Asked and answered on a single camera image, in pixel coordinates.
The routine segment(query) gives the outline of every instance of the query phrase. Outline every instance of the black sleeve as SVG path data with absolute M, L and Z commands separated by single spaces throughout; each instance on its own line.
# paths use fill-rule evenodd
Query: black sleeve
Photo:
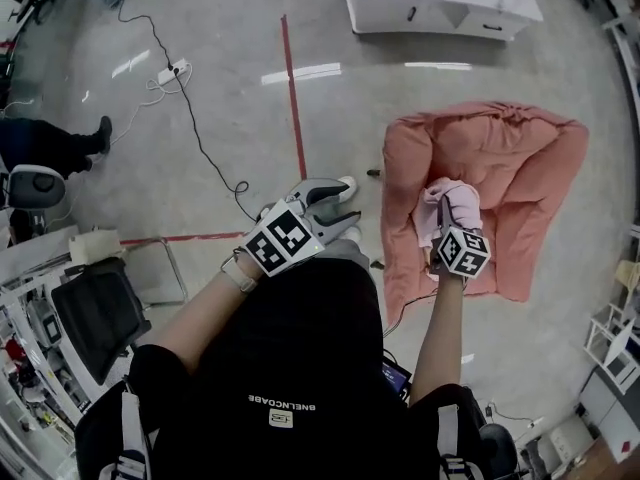
M 178 357 L 156 345 L 136 350 L 129 383 L 140 399 L 140 419 L 146 434 L 160 428 L 163 415 L 176 405 L 189 384 L 189 374 Z M 95 480 L 122 452 L 122 391 L 119 382 L 95 402 L 75 431 L 78 472 L 82 480 Z
M 458 450 L 457 456 L 467 462 L 476 464 L 484 478 L 492 478 L 487 457 L 483 451 L 478 426 L 478 418 L 474 414 L 473 393 L 468 388 L 457 384 L 441 386 L 409 409 L 409 435 L 419 436 L 418 447 L 424 452 L 427 446 L 434 453 L 434 461 L 439 461 L 438 409 L 449 405 L 458 406 Z

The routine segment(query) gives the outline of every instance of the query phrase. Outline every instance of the metal chair leg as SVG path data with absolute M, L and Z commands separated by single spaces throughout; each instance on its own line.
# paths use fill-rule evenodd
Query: metal chair leg
M 184 281 L 182 279 L 182 276 L 180 275 L 180 270 L 178 269 L 178 264 L 176 262 L 176 258 L 173 255 L 173 252 L 171 252 L 171 248 L 169 247 L 169 243 L 167 242 L 167 239 L 161 236 L 157 236 L 154 238 L 149 238 L 147 240 L 145 240 L 144 242 L 141 242 L 139 244 L 133 245 L 131 247 L 127 247 L 126 248 L 126 252 L 132 252 L 135 251 L 137 249 L 142 249 L 143 247 L 146 247 L 148 245 L 152 245 L 155 243 L 159 243 L 162 244 L 164 246 L 164 250 L 167 253 L 167 257 L 169 258 L 169 263 L 171 263 L 171 268 L 173 269 L 173 273 L 176 276 L 176 279 L 178 281 L 178 285 L 180 285 L 180 290 L 182 291 L 182 300 L 175 300 L 175 301 L 163 301 L 163 302 L 148 302 L 147 305 L 150 308 L 156 308 L 156 307 L 162 307 L 162 306 L 178 306 L 178 305 L 182 305 L 185 302 L 187 302 L 188 299 L 188 295 L 187 295 L 187 288 L 184 284 Z

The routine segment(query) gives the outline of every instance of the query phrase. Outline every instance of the black pants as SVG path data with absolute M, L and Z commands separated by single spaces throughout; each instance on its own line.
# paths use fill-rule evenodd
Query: black pants
M 0 120 L 0 155 L 11 171 L 18 164 L 49 167 L 67 179 L 90 165 L 87 155 L 104 147 L 98 132 L 92 135 L 71 134 L 46 121 L 31 119 Z

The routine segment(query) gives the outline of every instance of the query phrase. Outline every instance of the black t-shirt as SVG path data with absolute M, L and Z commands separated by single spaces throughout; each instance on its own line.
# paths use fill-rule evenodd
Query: black t-shirt
M 129 382 L 145 432 L 159 429 L 154 480 L 228 471 L 308 476 L 395 469 L 407 460 L 437 478 L 437 410 L 452 404 L 462 430 L 458 454 L 486 471 L 468 390 L 444 386 L 407 409 L 381 365 L 377 294 L 363 268 L 314 259 L 263 279 L 193 376 L 166 349 L 136 351 Z M 122 451 L 122 390 L 114 386 L 78 425 L 82 479 L 97 478 Z

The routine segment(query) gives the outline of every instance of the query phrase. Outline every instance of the black shoe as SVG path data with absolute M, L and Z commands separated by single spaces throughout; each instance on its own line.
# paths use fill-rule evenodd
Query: black shoe
M 111 133 L 113 132 L 113 126 L 111 125 L 111 119 L 107 116 L 102 116 L 100 119 L 100 128 L 98 128 L 98 135 L 103 141 L 102 149 L 100 153 L 106 155 L 111 149 Z

